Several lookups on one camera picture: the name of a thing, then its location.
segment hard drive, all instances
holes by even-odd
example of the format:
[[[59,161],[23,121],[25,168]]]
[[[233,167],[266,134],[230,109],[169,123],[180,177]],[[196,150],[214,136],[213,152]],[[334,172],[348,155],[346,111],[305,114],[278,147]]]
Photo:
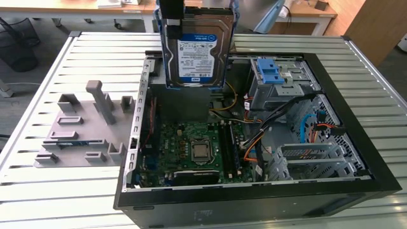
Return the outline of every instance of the hard drive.
[[[222,86],[234,21],[230,8],[196,7],[176,26],[160,20],[166,87]]]

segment blue hard drive label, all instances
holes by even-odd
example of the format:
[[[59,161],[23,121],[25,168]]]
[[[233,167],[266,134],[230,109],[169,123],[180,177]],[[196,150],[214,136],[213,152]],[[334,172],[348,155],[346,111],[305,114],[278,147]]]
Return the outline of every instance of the blue hard drive label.
[[[213,76],[214,57],[210,50],[216,47],[213,34],[185,33],[177,40],[178,76],[188,83],[205,83]]]

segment blue clip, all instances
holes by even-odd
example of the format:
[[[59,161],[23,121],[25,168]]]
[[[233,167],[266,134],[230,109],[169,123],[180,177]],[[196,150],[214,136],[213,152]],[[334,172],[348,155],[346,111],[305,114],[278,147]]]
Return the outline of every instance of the blue clip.
[[[278,67],[272,59],[257,59],[257,69],[262,77],[262,83],[282,84],[285,82],[278,74]]]

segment black wastebasket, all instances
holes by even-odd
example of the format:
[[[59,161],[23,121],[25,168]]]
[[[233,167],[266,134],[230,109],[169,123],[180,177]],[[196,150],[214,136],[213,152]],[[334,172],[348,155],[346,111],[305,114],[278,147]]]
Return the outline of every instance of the black wastebasket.
[[[26,72],[38,64],[26,43],[15,40],[7,31],[0,31],[0,58],[15,72]]]
[[[5,31],[15,38],[15,40],[21,41],[27,47],[33,47],[39,43],[39,38],[27,18],[23,20],[0,19],[0,24]]]

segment white cable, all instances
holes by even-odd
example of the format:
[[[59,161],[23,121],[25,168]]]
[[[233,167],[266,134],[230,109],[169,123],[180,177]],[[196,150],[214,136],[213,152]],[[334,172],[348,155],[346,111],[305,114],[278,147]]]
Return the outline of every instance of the white cable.
[[[212,114],[213,114],[217,118],[224,119],[224,118],[221,118],[214,112],[212,112]],[[230,120],[230,121],[237,121],[237,122],[241,122],[241,123],[252,124],[252,122],[246,122],[246,121],[242,121],[242,120],[234,119],[234,118],[226,118],[225,120]]]
[[[6,83],[6,85],[10,85],[10,84],[33,84],[33,85],[39,85],[39,83]]]

